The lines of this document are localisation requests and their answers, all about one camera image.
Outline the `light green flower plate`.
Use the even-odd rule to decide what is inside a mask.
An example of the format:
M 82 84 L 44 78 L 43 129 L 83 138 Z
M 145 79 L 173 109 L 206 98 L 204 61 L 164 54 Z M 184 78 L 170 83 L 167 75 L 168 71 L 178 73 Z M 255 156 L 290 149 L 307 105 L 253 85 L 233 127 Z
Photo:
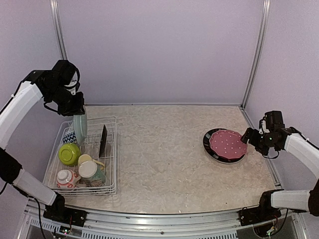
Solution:
M 87 137 L 87 115 L 74 115 L 73 127 L 77 140 L 77 144 L 81 145 Z

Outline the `pink polka dot plate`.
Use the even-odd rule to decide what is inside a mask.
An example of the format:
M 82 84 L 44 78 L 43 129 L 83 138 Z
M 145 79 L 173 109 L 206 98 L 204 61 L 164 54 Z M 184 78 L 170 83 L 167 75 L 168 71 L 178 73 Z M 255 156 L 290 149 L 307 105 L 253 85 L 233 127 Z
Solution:
M 210 148 L 225 159 L 238 159 L 247 153 L 247 145 L 241 141 L 242 135 L 236 131 L 219 129 L 209 139 Z

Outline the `black striped rim plate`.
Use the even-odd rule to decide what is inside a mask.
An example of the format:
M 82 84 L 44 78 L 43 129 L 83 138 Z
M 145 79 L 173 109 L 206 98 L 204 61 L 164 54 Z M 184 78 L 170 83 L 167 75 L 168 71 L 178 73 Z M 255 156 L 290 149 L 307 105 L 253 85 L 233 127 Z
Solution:
M 210 145 L 209 145 L 209 139 L 210 137 L 212 136 L 212 134 L 214 132 L 217 132 L 219 129 L 224 129 L 224 128 L 215 128 L 215 129 L 211 129 L 209 130 L 203 137 L 203 146 L 204 146 L 204 149 L 206 150 L 206 152 L 213 158 L 215 159 L 216 161 L 220 162 L 220 163 L 224 163 L 224 164 L 235 164 L 235 163 L 238 163 L 240 162 L 244 156 L 238 158 L 238 159 L 233 159 L 233 160 L 230 160 L 230 159 L 225 159 L 223 157 L 220 157 L 218 156 L 211 148 L 210 148 Z

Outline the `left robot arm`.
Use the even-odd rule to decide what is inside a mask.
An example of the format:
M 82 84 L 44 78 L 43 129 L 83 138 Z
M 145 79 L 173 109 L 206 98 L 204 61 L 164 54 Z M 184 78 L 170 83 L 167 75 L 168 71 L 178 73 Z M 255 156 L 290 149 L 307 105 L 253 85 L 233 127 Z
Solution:
M 62 205 L 63 196 L 54 192 L 6 152 L 8 142 L 31 108 L 40 100 L 48 110 L 48 103 L 57 104 L 55 113 L 63 117 L 84 115 L 84 96 L 78 89 L 80 72 L 68 60 L 58 60 L 51 70 L 33 70 L 18 85 L 16 92 L 0 112 L 0 177 L 27 195 L 51 206 L 49 211 L 63 222 L 70 211 Z

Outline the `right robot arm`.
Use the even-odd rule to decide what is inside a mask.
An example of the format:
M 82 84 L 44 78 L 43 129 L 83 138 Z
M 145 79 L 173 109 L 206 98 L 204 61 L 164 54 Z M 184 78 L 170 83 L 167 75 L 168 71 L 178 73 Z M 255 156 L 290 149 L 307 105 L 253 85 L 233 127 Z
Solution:
M 251 144 L 255 150 L 266 156 L 270 148 L 277 152 L 284 151 L 298 160 L 309 172 L 319 179 L 319 148 L 302 136 L 293 127 L 278 128 L 270 132 L 260 132 L 248 128 L 240 139 L 244 144 Z M 305 190 L 273 190 L 262 193 L 255 217 L 265 221 L 275 209 L 286 208 L 319 215 L 319 182 L 312 189 Z

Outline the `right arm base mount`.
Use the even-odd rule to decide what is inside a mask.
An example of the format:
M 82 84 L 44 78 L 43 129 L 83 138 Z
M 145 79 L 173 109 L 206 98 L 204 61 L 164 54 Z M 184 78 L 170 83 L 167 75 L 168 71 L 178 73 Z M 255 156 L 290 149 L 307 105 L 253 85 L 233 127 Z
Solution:
M 253 225 L 279 218 L 281 210 L 271 206 L 271 195 L 279 190 L 270 190 L 262 193 L 259 205 L 256 207 L 242 208 L 239 212 L 239 220 L 241 226 Z

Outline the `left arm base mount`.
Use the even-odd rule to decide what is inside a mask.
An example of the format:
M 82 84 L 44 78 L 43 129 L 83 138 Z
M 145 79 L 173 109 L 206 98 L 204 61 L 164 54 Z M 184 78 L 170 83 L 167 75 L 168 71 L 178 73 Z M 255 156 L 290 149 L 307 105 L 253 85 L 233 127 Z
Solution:
M 84 227 L 88 213 L 84 210 L 66 207 L 65 198 L 59 193 L 55 194 L 53 203 L 45 206 L 43 217 L 70 226 Z

